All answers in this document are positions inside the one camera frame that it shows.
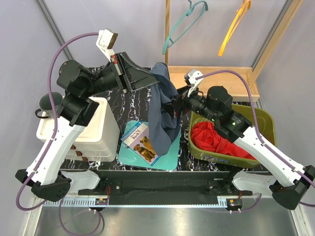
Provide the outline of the navy blue tank top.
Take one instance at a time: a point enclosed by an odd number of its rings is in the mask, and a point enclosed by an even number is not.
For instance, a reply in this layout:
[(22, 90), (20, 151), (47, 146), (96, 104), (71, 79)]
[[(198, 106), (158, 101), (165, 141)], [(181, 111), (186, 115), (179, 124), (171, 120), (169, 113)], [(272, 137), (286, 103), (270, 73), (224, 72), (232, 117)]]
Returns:
[(179, 134), (181, 116), (171, 117), (162, 105), (170, 103), (178, 92), (170, 81), (168, 67), (165, 63), (155, 64), (150, 72), (158, 83), (149, 86), (151, 90), (148, 113), (149, 139), (155, 153), (165, 155)]

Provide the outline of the red tank top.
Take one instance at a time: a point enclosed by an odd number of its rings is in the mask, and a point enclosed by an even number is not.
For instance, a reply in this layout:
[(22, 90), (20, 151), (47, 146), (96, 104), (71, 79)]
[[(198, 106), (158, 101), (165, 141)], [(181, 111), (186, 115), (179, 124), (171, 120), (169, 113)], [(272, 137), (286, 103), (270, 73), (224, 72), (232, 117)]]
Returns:
[(191, 129), (190, 138), (193, 144), (203, 151), (255, 160), (248, 152), (222, 138), (210, 121), (195, 124)]

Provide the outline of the orange hanger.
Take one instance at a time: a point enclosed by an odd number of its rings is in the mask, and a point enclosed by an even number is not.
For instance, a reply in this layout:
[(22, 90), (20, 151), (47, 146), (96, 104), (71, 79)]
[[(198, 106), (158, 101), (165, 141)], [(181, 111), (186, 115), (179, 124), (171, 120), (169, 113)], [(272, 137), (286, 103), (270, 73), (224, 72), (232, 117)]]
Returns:
[(218, 52), (218, 56), (222, 57), (225, 51), (225, 48), (228, 44), (228, 42), (230, 41), (232, 35), (234, 34), (235, 30), (237, 29), (239, 23), (241, 22), (241, 20), (243, 19), (244, 15), (247, 13), (247, 11), (250, 9), (251, 7), (251, 0), (244, 0), (242, 3), (242, 6), (240, 7), (240, 9), (237, 10), (236, 16), (234, 17), (227, 33), (226, 36), (220, 46), (219, 52)]

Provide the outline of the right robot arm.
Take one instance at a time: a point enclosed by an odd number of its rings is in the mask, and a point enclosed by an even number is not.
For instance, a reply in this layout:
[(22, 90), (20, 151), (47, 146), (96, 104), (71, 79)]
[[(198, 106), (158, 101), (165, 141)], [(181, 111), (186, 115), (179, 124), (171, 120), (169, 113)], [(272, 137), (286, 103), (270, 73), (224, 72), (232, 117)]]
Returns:
[(232, 96), (222, 86), (208, 89), (206, 97), (199, 89), (185, 86), (173, 98), (175, 108), (190, 110), (214, 123), (214, 130), (224, 139), (242, 148), (271, 173), (269, 176), (234, 172), (223, 183), (224, 191), (234, 195), (251, 191), (271, 196), (286, 209), (294, 210), (310, 186), (314, 186), (315, 168), (302, 166), (286, 156), (259, 132), (256, 122), (232, 108)]

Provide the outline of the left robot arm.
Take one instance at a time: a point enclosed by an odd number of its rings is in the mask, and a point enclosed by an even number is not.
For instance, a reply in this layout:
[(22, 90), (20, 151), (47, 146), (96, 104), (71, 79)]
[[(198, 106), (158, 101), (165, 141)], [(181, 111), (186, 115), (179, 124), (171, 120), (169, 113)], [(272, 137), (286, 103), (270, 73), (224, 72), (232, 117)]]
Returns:
[(37, 158), (15, 177), (32, 193), (47, 201), (57, 202), (70, 191), (79, 194), (93, 191), (100, 195), (106, 182), (96, 171), (61, 172), (60, 167), (74, 141), (90, 123), (99, 103), (91, 96), (118, 88), (126, 93), (158, 83), (148, 70), (135, 64), (126, 52), (114, 54), (109, 62), (92, 71), (75, 60), (59, 69), (57, 85), (65, 90), (59, 105), (50, 98), (55, 120), (52, 137), (46, 140)]

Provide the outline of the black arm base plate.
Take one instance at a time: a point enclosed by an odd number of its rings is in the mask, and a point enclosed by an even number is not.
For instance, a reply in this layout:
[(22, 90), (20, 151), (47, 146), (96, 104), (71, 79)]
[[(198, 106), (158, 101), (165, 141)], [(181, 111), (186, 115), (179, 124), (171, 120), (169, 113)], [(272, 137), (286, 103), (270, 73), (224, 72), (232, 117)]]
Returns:
[(225, 186), (229, 172), (195, 171), (97, 171), (100, 182), (95, 189), (79, 190), (79, 195), (109, 195), (111, 206), (214, 205), (218, 196), (250, 196)]

